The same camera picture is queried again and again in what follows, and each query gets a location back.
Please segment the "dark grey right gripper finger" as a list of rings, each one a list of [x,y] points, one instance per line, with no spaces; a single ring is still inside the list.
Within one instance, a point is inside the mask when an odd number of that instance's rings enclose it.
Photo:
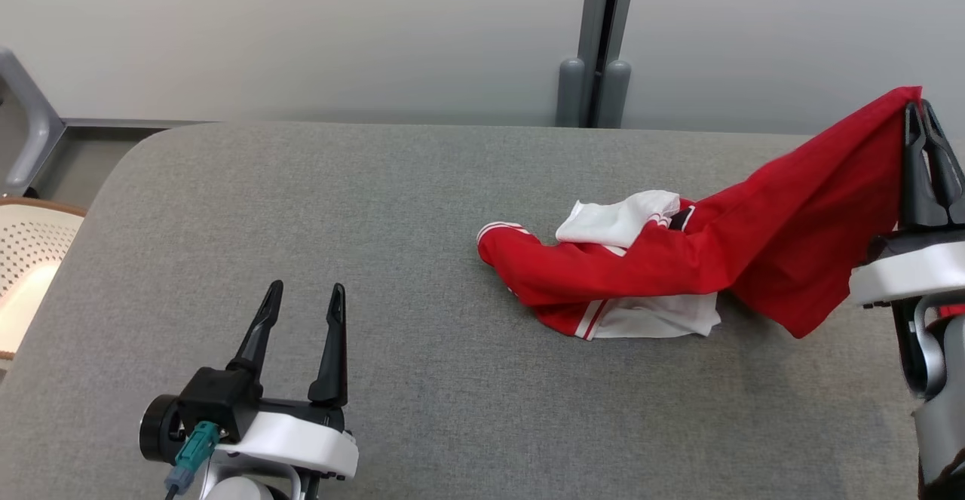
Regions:
[[[919,104],[910,102],[904,109],[902,197],[897,222],[900,231],[932,231],[948,222],[947,212],[932,188],[928,143]]]
[[[921,122],[933,194],[945,209],[948,222],[965,226],[965,171],[961,169],[930,101],[921,101]]]

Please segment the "red and white jacket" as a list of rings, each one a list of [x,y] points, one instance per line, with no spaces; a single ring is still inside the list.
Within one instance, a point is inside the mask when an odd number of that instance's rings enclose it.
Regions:
[[[803,338],[845,300],[872,239],[896,227],[905,109],[920,104],[921,87],[887,92],[743,183],[646,219],[623,255],[546,246],[500,222],[479,233],[480,259],[570,336],[593,335],[619,299],[728,291]]]

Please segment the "grey fabric sofa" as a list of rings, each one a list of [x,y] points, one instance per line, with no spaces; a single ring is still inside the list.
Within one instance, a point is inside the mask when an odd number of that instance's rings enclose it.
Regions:
[[[163,500],[142,414],[237,351],[285,284],[262,383],[303,400],[347,288],[357,476],[333,500],[906,500],[914,401],[887,310],[805,339],[720,300],[710,336],[579,341],[479,259],[576,201],[699,200],[800,135],[306,123],[156,133],[87,209],[0,383],[0,500]]]

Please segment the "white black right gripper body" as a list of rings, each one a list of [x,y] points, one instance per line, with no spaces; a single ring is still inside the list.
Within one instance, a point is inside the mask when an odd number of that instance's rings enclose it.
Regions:
[[[965,290],[965,228],[875,236],[852,270],[849,293],[861,305]]]

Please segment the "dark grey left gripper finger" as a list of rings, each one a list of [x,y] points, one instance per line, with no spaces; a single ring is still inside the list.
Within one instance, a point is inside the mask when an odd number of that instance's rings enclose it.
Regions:
[[[228,362],[227,370],[244,370],[252,374],[255,381],[261,379],[263,361],[268,352],[271,329],[276,325],[283,299],[283,281],[275,280],[269,284],[258,311],[255,313],[244,340],[234,358]]]
[[[347,294],[335,283],[325,314],[327,334],[317,378],[309,387],[311,404],[340,410],[348,403]]]

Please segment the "grey baseboard rail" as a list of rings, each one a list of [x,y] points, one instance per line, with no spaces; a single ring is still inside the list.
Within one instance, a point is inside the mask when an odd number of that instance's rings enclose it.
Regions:
[[[148,119],[110,119],[110,118],[64,118],[66,127],[103,127],[136,129],[171,129],[196,124],[221,123],[221,121],[148,121]]]

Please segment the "grey partition post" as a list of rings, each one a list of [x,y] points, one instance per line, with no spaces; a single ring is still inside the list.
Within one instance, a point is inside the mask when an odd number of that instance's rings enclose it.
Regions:
[[[559,64],[558,127],[620,128],[632,67],[620,51],[632,0],[584,0],[577,56]]]

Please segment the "curved grey frame leg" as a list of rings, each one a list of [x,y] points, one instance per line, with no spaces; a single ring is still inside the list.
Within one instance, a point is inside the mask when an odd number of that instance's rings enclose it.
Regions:
[[[51,102],[7,47],[0,46],[0,81],[26,115],[26,140],[0,185],[0,194],[25,195],[66,131]]]

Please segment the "white perforated basket brown rim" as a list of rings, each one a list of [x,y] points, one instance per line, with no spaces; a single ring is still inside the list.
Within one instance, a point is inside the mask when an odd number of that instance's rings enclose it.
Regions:
[[[0,198],[0,367],[13,361],[87,211]]]

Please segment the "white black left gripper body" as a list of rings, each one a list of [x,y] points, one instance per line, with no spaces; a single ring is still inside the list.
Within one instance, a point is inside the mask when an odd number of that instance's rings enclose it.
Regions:
[[[360,459],[347,431],[279,412],[259,411],[238,443],[215,448],[215,475],[255,475],[295,480],[318,473],[353,480]]]

